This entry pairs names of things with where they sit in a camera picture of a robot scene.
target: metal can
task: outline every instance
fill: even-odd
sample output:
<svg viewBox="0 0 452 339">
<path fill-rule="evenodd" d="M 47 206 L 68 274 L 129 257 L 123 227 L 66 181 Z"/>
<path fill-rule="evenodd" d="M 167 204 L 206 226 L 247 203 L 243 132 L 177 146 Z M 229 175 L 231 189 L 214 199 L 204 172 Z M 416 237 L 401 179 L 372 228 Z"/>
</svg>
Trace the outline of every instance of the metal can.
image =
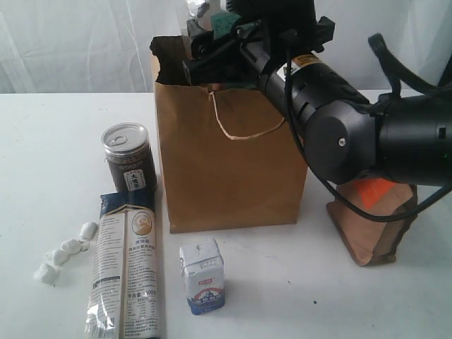
<svg viewBox="0 0 452 339">
<path fill-rule="evenodd" d="M 102 135 L 102 144 L 118 192 L 155 189 L 153 155 L 143 125 L 128 122 L 113 126 Z"/>
</svg>

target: white carton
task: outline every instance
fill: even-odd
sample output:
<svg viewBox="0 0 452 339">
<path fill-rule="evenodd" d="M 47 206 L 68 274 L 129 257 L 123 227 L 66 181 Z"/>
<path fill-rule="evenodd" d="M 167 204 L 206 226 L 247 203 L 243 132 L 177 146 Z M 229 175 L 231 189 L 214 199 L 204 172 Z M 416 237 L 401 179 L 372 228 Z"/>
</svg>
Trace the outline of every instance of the white carton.
<svg viewBox="0 0 452 339">
<path fill-rule="evenodd" d="M 191 313 L 199 315 L 222 307 L 225 304 L 225 273 L 215 239 L 182 246 L 179 255 Z"/>
</svg>

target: can lid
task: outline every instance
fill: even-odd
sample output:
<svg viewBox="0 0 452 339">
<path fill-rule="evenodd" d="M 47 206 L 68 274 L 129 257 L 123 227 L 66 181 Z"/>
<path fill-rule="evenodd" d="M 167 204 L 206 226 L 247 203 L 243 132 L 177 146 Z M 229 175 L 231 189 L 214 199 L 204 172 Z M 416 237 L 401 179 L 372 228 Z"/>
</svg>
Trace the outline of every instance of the can lid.
<svg viewBox="0 0 452 339">
<path fill-rule="evenodd" d="M 145 148 L 148 138 L 148 130 L 143 125 L 127 122 L 107 129 L 102 144 L 107 154 L 124 157 Z"/>
</svg>

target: white backdrop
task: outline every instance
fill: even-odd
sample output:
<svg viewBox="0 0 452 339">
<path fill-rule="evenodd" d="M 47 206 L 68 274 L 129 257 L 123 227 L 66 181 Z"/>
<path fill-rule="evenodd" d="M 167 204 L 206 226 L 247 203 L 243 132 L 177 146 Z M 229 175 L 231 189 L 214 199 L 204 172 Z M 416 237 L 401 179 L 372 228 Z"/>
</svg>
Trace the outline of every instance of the white backdrop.
<svg viewBox="0 0 452 339">
<path fill-rule="evenodd" d="M 0 93 L 151 91 L 149 44 L 178 35 L 183 0 L 0 0 Z M 359 89 L 387 88 L 367 44 L 380 32 L 436 83 L 452 53 L 452 0 L 317 0 L 336 22 L 321 58 Z"/>
</svg>

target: table surface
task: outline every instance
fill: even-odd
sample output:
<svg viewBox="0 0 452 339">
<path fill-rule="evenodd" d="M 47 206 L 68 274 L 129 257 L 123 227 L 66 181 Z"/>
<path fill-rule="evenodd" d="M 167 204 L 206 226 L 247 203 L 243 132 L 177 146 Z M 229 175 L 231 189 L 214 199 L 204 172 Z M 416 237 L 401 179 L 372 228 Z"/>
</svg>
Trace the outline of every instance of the table surface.
<svg viewBox="0 0 452 339">
<path fill-rule="evenodd" d="M 363 93 L 375 100 L 378 91 Z M 63 266 L 55 287 L 32 275 L 114 191 L 105 129 L 142 123 L 157 154 L 154 104 L 152 94 L 0 95 L 0 338 L 83 337 L 95 243 Z M 421 187 L 420 197 L 433 190 Z M 331 200 L 309 174 L 296 225 L 171 235 L 158 199 L 163 338 L 449 337 L 452 197 L 418 217 L 396 263 L 371 268 L 350 258 L 326 214 Z M 225 260 L 226 305 L 192 316 L 178 250 L 206 237 Z"/>
</svg>

